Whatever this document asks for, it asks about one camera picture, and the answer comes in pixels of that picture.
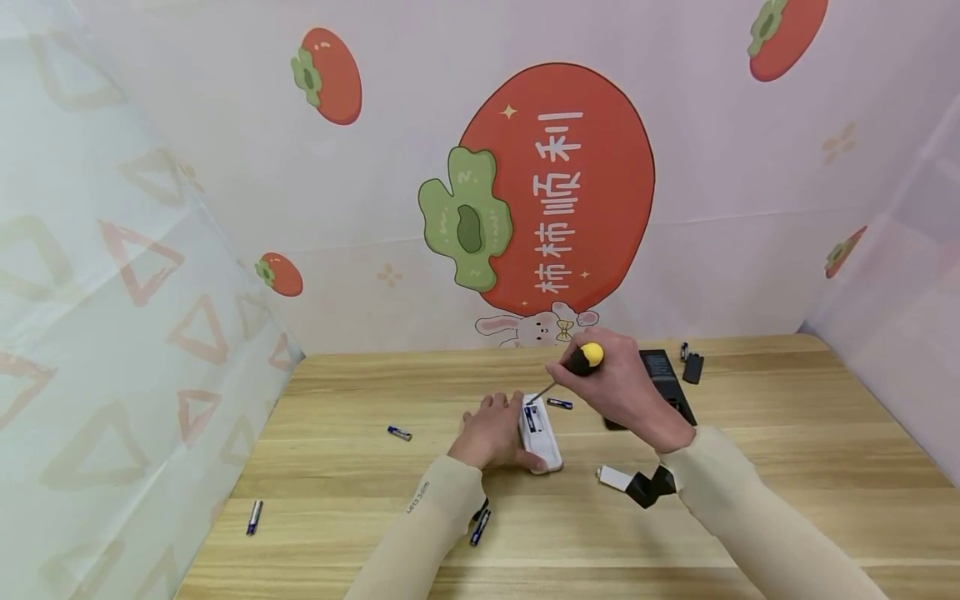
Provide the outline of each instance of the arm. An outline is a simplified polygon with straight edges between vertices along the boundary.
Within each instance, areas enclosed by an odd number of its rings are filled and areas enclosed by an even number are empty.
[[[463,432],[423,475],[345,600],[424,600],[440,563],[487,499],[481,471],[512,465],[546,469],[540,457],[519,447],[516,425],[522,404],[522,392],[514,392],[509,401],[497,394],[481,400],[475,415],[464,413]]]
[[[660,460],[680,499],[768,600],[886,600],[850,557],[757,476],[713,427]]]
[[[346,600],[423,600],[486,496],[480,469],[441,456],[360,570]]]
[[[561,361],[588,342],[604,349],[596,373],[578,377],[558,363],[547,371],[657,451],[680,499],[767,600],[886,599],[840,548],[763,485],[733,442],[717,429],[694,429],[663,401],[632,338],[588,327],[573,336]]]

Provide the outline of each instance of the beige sleeve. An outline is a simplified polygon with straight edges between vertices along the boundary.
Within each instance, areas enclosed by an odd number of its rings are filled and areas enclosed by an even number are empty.
[[[466,532],[486,495],[481,472],[441,456],[410,505],[360,569],[346,600],[424,600],[447,552]]]
[[[767,489],[719,429],[660,456],[680,499],[767,600],[886,600],[850,557]]]

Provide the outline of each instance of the hand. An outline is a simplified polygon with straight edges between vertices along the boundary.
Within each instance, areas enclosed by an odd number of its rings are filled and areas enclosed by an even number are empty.
[[[603,327],[587,327],[573,336],[560,362],[588,342],[603,347],[600,369],[589,377],[579,377],[560,363],[550,363],[546,370],[554,381],[583,398],[605,418],[633,431],[660,454],[693,442],[696,431],[660,396],[633,338]]]
[[[523,392],[507,401],[503,393],[486,396],[476,415],[464,413],[464,430],[446,453],[465,465],[487,467],[517,465],[533,472],[546,471],[546,463],[520,447],[520,410]]]

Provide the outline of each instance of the black device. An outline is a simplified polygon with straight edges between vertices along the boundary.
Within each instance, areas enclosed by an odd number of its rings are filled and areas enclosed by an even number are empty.
[[[700,354],[688,354],[684,367],[684,381],[697,385],[700,383],[700,373],[704,370],[704,357]]]
[[[674,410],[680,413],[686,422],[696,426],[697,420],[693,416],[693,410],[690,409],[689,402],[686,401],[684,388],[681,387],[680,382],[677,380],[677,374],[673,371],[673,365],[670,363],[670,357],[667,355],[666,350],[641,350],[640,360],[643,361],[643,366],[646,368],[647,374],[650,375],[650,380],[654,382],[654,387],[660,392],[660,396],[662,396],[667,404],[672,406]],[[611,431],[623,431],[626,429],[626,427],[620,423],[613,422],[609,419],[603,419],[603,424]]]

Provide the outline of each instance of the screwdriver shaft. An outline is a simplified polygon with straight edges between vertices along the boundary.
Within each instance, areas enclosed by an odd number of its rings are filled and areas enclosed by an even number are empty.
[[[527,406],[530,406],[531,404],[533,404],[534,402],[536,402],[536,401],[537,401],[537,398],[539,398],[540,396],[543,396],[544,394],[546,394],[547,392],[549,392],[549,391],[550,391],[550,388],[552,388],[552,387],[555,386],[555,385],[557,385],[557,382],[556,382],[556,381],[554,381],[553,383],[551,383],[551,384],[548,385],[547,387],[543,388],[543,391],[540,392],[539,394],[537,394],[536,396],[533,396],[532,398],[530,398],[530,401],[527,402],[526,405],[527,405]]]

